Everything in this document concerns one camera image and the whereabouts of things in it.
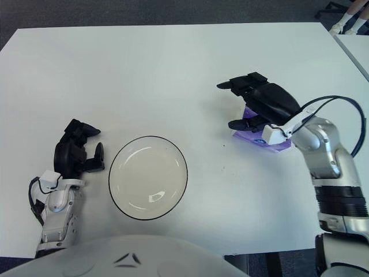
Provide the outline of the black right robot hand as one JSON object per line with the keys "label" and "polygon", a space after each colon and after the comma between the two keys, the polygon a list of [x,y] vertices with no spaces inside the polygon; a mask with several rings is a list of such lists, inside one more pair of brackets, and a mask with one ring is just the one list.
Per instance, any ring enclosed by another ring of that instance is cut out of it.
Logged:
{"label": "black right robot hand", "polygon": [[229,122],[228,127],[232,130],[256,133],[270,123],[281,126],[300,110],[300,105],[291,94],[257,72],[232,78],[217,84],[217,88],[229,89],[234,95],[242,97],[246,107],[256,113],[250,118]]}

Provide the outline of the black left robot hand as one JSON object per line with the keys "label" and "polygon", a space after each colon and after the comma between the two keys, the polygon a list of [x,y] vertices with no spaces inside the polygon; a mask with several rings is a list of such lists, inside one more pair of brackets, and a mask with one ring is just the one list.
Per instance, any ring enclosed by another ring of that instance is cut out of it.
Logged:
{"label": "black left robot hand", "polygon": [[79,179],[83,173],[93,173],[105,169],[104,147],[98,143],[95,154],[87,158],[84,145],[88,138],[97,136],[101,131],[95,127],[72,119],[64,130],[64,135],[55,147],[54,171],[64,179]]}

